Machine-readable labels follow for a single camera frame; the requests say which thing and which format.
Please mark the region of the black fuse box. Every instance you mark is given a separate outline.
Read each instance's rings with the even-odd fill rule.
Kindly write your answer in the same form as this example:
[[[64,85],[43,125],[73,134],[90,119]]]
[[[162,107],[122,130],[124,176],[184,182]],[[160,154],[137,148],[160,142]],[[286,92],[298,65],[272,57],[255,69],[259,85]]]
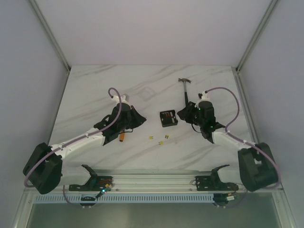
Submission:
[[[162,127],[176,126],[178,124],[175,110],[160,112],[160,120]]]

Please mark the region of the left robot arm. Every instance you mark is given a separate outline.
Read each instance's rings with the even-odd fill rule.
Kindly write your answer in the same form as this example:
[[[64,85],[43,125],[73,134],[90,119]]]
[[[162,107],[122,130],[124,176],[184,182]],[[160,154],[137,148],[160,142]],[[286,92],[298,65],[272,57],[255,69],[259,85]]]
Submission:
[[[100,177],[87,164],[73,165],[72,160],[95,148],[107,145],[125,130],[141,126],[146,118],[129,104],[117,104],[86,133],[59,144],[37,145],[26,163],[25,182],[31,182],[40,194],[47,194],[59,186],[70,190],[94,191],[99,189]]]

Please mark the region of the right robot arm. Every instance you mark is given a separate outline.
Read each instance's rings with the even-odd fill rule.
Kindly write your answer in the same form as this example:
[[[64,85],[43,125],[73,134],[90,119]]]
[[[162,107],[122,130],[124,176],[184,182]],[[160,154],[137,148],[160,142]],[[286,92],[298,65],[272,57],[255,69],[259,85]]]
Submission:
[[[210,143],[237,153],[240,180],[248,191],[280,185],[281,176],[269,146],[254,144],[231,134],[225,125],[217,122],[212,102],[189,102],[177,115],[186,123],[198,126],[202,137]]]

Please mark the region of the clear fuse box cover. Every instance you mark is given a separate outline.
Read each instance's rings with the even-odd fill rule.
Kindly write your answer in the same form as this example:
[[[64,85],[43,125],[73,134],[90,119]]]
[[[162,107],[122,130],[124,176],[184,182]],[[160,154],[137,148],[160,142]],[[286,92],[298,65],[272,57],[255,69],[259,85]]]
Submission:
[[[152,88],[146,86],[146,87],[144,87],[143,89],[141,89],[141,90],[137,93],[137,95],[138,95],[138,97],[139,97],[140,99],[142,99],[143,101],[149,101],[149,100],[151,100],[153,97],[155,97],[157,94],[156,94],[156,92],[155,92]]]

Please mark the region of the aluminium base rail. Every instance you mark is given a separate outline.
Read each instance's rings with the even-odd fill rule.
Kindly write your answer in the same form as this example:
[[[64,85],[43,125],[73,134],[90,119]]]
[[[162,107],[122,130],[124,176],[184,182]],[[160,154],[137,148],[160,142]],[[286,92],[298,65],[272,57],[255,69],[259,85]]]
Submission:
[[[83,185],[91,177],[112,176],[110,185],[115,191],[125,192],[179,192],[194,189],[196,176],[219,178],[217,171],[105,171],[93,170],[87,165],[65,167],[39,173],[24,172],[24,185],[36,188],[40,194],[47,194],[60,186]],[[241,180],[219,180],[223,183],[241,185]]]

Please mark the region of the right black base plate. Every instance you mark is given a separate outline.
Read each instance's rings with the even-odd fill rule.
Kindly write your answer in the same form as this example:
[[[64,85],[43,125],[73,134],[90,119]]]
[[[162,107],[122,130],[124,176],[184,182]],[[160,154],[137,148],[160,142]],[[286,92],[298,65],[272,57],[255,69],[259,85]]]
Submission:
[[[197,191],[237,191],[239,187],[234,183],[223,183],[219,178],[211,176],[196,176],[195,186]]]

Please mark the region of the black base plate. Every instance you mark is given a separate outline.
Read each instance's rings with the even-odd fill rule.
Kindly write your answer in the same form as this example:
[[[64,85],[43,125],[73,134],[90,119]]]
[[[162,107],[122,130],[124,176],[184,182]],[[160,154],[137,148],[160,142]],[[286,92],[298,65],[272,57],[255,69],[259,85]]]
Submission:
[[[237,191],[239,187],[234,183],[223,183],[219,178],[211,176],[196,176],[195,186],[197,191]]]
[[[83,185],[70,185],[69,191],[100,191],[105,188],[106,184],[111,185],[113,182],[112,176],[97,176],[91,177],[87,183]]]

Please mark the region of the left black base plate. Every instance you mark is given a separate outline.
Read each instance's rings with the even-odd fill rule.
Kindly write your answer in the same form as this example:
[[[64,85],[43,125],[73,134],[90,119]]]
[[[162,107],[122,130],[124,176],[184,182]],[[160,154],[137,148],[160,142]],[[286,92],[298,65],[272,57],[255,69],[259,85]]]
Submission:
[[[83,185],[70,185],[69,191],[100,191],[105,188],[106,184],[111,185],[113,182],[112,176],[97,176],[91,177],[87,183]]]

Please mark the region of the left aluminium frame post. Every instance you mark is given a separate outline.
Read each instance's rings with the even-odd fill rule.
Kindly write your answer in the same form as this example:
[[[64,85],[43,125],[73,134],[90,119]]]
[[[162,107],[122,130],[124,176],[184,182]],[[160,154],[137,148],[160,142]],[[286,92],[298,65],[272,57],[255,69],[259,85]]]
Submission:
[[[43,31],[45,32],[47,39],[49,40],[53,50],[55,51],[58,59],[60,60],[61,64],[63,65],[64,69],[67,71],[67,73],[70,73],[71,66],[68,64],[67,59],[58,44],[50,26],[48,25],[47,20],[45,19],[38,3],[36,0],[28,0],[28,3],[30,7],[33,10],[34,15],[36,16],[38,22],[40,23]]]

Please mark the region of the aluminium frame post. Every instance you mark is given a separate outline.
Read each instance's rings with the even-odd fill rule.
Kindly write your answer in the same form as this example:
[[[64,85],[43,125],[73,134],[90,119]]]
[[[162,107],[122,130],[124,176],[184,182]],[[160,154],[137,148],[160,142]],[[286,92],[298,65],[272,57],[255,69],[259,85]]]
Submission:
[[[276,7],[278,6],[280,0],[271,0],[265,13],[263,14],[248,46],[246,47],[246,50],[244,54],[242,55],[237,67],[236,67],[236,72],[239,74],[244,67],[246,61],[248,60],[250,54],[252,53],[254,47],[258,43],[260,37],[262,36],[264,30],[266,29],[267,24],[269,23]]]
[[[71,66],[68,64],[67,59],[58,44],[50,26],[48,25],[47,20],[45,19],[38,3],[36,0],[28,0],[28,3],[30,7],[33,10],[34,15],[36,16],[38,22],[40,23],[43,31],[45,32],[47,39],[49,40],[53,50],[55,51],[58,59],[60,60],[61,64],[63,65],[64,69],[67,71],[67,73],[70,73]]]

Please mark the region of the right aluminium frame post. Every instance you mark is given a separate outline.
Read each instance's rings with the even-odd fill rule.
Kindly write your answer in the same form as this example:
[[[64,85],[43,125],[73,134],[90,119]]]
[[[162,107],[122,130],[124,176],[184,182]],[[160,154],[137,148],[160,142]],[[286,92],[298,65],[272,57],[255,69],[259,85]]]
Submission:
[[[239,74],[244,67],[246,61],[248,60],[250,54],[252,53],[254,47],[258,43],[260,37],[262,36],[264,30],[266,29],[267,24],[269,23],[276,7],[278,6],[280,0],[271,0],[265,13],[263,14],[248,46],[246,47],[246,50],[244,54],[242,55],[237,67],[236,67],[236,72]]]

